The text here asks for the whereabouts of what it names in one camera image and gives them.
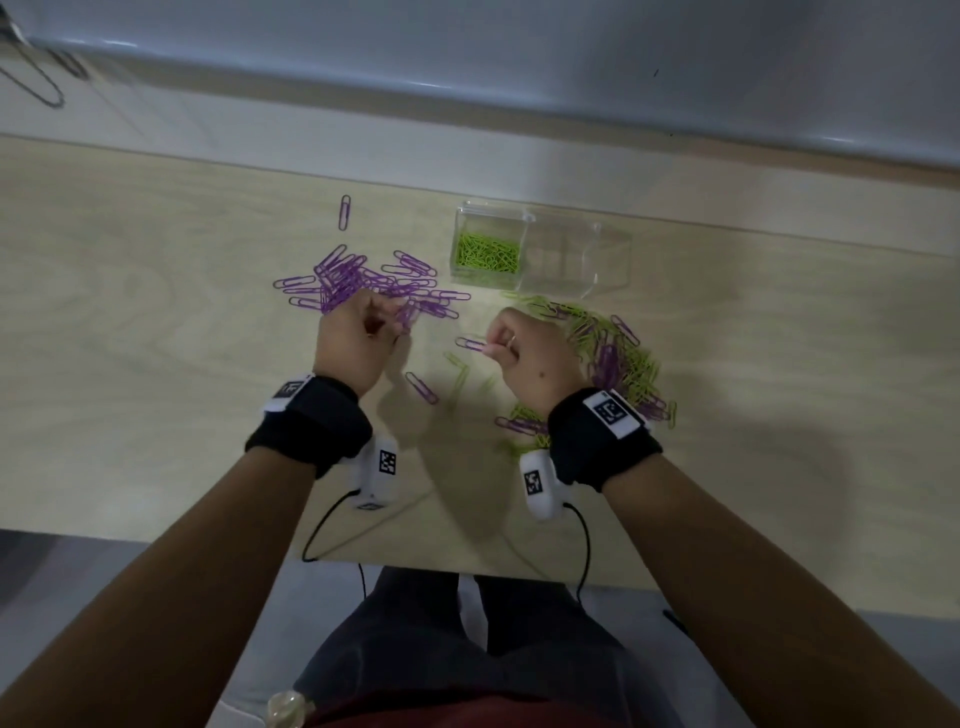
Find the hand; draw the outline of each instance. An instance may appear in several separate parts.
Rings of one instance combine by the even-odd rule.
[[[504,308],[493,319],[483,353],[500,365],[516,398],[543,418],[561,400],[589,387],[564,333],[515,308]]]
[[[387,363],[403,325],[395,316],[402,301],[361,288],[320,320],[313,373],[332,376],[367,394]]]

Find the black wrist strap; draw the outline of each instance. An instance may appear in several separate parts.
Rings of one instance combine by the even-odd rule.
[[[317,478],[343,457],[355,457],[373,436],[356,394],[343,382],[313,376],[280,387],[271,402],[289,397],[280,411],[267,411],[244,451],[269,448],[316,467]]]
[[[646,419],[615,392],[588,387],[560,402],[547,419],[550,458],[563,483],[598,493],[608,479],[663,452]]]

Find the forearm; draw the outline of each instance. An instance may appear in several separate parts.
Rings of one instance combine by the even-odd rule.
[[[313,482],[311,465],[244,455],[0,697],[0,724],[202,728]]]
[[[957,724],[852,610],[662,456],[611,478],[604,495],[758,726]]]

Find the white sensor device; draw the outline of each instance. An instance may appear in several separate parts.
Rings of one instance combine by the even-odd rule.
[[[342,462],[353,468],[351,490],[360,491],[350,504],[361,511],[378,511],[396,500],[396,440],[373,435],[356,457]]]
[[[535,519],[551,521],[564,514],[564,503],[571,501],[572,488],[557,479],[550,450],[535,449],[520,455],[520,475],[527,508]]]

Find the wood grain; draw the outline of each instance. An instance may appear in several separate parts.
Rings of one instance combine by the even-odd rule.
[[[239,454],[276,384],[309,366],[317,319],[271,281],[339,242],[443,270],[459,200],[0,138],[0,527],[155,538]],[[625,284],[590,303],[662,362],[680,403],[660,433],[669,455],[850,604],[960,617],[954,262],[601,217],[634,242],[619,249]],[[509,392],[476,393],[491,362],[470,360],[452,414],[401,378],[443,396],[455,371],[442,352],[503,303],[478,291],[460,320],[417,323],[365,401],[401,443],[401,500],[338,512],[314,553],[579,576],[579,523],[533,522],[498,445]],[[347,487],[340,470],[314,489],[295,544]],[[590,581],[653,586],[604,501],[577,498]]]

